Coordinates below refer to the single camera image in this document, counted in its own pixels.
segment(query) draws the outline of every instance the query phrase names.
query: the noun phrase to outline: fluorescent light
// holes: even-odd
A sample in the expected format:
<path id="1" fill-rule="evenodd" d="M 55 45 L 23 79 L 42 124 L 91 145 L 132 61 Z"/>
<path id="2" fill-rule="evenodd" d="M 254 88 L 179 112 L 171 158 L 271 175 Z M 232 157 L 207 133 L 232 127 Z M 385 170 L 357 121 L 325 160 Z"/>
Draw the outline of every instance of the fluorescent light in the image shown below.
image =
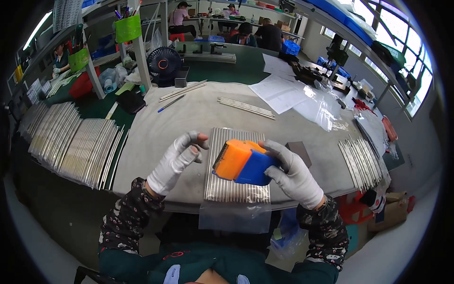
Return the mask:
<path id="1" fill-rule="evenodd" d="M 26 50 L 28 45 L 30 44 L 31 42 L 31 39 L 35 36 L 36 32 L 39 30 L 39 28 L 44 24 L 44 22 L 47 20 L 47 18 L 49 18 L 50 14 L 52 14 L 52 11 L 50 11 L 49 13 L 45 14 L 44 17 L 41 19 L 41 21 L 39 21 L 39 24 L 36 26 L 36 28 L 33 30 L 33 32 L 31 33 L 29 39 L 27 40 L 26 44 L 24 45 L 24 48 L 22 50 Z"/>

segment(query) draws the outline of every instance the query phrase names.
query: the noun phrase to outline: man in black shirt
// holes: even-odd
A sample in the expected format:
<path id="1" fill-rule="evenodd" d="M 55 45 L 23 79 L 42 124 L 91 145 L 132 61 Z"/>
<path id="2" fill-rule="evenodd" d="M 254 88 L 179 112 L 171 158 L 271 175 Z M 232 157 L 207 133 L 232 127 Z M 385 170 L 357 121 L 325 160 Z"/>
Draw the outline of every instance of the man in black shirt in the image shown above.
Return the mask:
<path id="1" fill-rule="evenodd" d="M 281 51 L 282 43 L 285 42 L 282 30 L 274 26 L 269 18 L 263 19 L 262 25 L 254 34 L 257 37 L 258 47 L 277 52 Z"/>

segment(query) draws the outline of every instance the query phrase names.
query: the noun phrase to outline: gloved hand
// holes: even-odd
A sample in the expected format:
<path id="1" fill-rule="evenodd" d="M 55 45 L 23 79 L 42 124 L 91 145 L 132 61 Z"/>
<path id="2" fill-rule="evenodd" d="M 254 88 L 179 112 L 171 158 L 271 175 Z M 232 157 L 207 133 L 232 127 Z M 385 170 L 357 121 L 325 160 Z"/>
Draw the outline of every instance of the gloved hand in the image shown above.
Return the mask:
<path id="1" fill-rule="evenodd" d="M 200 148 L 209 149 L 207 140 L 207 135 L 195 130 L 176 138 L 147 177 L 150 188 L 159 195 L 168 195 L 187 166 L 192 162 L 202 163 Z"/>
<path id="2" fill-rule="evenodd" d="M 306 209 L 314 209 L 323 200 L 324 194 L 303 160 L 277 142 L 259 141 L 259 145 L 268 150 L 267 154 L 282 162 L 283 170 L 271 166 L 265 170 L 265 174 L 274 179 L 288 197 L 298 201 Z"/>

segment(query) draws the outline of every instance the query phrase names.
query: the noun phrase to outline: blue tape dispenser handle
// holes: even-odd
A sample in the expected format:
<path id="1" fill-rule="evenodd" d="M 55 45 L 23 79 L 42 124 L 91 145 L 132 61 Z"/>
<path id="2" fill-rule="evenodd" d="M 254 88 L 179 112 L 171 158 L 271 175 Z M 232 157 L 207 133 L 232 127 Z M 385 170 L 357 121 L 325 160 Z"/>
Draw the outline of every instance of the blue tape dispenser handle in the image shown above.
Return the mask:
<path id="1" fill-rule="evenodd" d="M 254 184 L 259 186 L 268 185 L 271 182 L 271 178 L 265 175 L 264 172 L 270 166 L 279 167 L 280 161 L 277 158 L 267 156 L 260 152 L 251 151 L 251 156 L 235 182 L 238 184 Z"/>

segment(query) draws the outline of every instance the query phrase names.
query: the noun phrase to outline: green pen holder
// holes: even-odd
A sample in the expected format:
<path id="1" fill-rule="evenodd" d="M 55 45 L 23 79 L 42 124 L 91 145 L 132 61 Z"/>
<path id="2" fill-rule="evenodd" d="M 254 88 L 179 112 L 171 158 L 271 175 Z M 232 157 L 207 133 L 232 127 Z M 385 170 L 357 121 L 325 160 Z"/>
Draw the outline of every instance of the green pen holder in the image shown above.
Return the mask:
<path id="1" fill-rule="evenodd" d="M 71 71 L 76 72 L 84 68 L 89 61 L 89 55 L 86 48 L 79 50 L 73 55 L 68 56 L 68 63 L 71 67 Z"/>
<path id="2" fill-rule="evenodd" d="M 140 15 L 135 15 L 115 22 L 115 40 L 118 43 L 136 39 L 142 35 Z"/>

